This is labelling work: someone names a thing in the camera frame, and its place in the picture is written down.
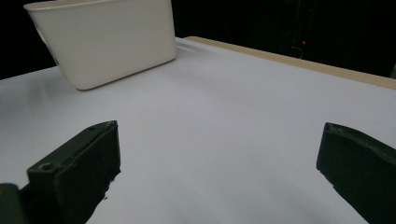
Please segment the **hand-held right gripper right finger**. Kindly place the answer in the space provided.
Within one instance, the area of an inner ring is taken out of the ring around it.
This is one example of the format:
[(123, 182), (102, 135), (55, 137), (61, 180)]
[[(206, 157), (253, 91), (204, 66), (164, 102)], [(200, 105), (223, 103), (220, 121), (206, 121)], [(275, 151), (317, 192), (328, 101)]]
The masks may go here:
[(396, 224), (396, 149), (326, 123), (317, 169), (369, 224)]

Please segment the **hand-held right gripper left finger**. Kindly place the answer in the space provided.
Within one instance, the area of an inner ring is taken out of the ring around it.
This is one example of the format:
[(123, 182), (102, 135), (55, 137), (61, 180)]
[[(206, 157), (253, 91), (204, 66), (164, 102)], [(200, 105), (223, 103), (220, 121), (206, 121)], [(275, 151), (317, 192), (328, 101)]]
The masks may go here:
[(115, 120), (92, 125), (27, 169), (31, 224), (85, 224), (120, 173)]

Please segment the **white plastic basket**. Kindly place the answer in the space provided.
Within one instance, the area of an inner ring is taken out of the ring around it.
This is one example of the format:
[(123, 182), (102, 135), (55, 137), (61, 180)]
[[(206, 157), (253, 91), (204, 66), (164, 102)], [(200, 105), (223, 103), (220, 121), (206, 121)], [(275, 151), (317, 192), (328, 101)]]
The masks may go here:
[(52, 0), (24, 9), (78, 90), (168, 63), (177, 55), (171, 0)]

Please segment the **wooden table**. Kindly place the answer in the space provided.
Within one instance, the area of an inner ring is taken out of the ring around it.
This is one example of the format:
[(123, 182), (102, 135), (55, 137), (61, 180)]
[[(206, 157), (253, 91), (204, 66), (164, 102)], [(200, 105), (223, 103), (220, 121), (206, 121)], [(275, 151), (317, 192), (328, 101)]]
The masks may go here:
[(206, 44), (213, 47), (218, 47), (222, 49), (228, 49), (240, 53), (244, 53), (247, 55), (263, 58), (266, 60), (293, 65), (297, 67), (301, 67), (304, 69), (317, 71), (320, 73), (325, 73), (337, 77), (347, 78), (371, 85), (376, 85), (378, 87), (383, 87), (391, 90), (396, 90), (396, 79), (390, 77), (380, 77), (372, 74), (367, 74), (359, 71), (349, 70), (345, 68), (340, 68), (336, 66), (331, 66), (323, 63), (315, 63), (309, 62), (302, 59), (296, 59), (289, 56), (284, 56), (280, 54), (275, 54), (272, 52), (267, 52), (258, 49), (251, 49), (247, 47), (237, 46), (234, 44), (224, 43), (217, 40), (211, 40), (207, 38), (202, 38), (199, 36), (188, 36), (186, 40), (190, 40), (197, 43)]

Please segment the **white board mat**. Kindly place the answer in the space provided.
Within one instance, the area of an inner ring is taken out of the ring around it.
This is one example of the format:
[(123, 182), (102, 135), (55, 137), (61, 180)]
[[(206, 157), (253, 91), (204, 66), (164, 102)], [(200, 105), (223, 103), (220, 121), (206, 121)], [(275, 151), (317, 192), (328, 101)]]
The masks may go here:
[(0, 183), (107, 120), (121, 171), (90, 224), (364, 224), (317, 170), (322, 130), (396, 147), (396, 90), (186, 38), (174, 61), (90, 91), (49, 68), (0, 81)]

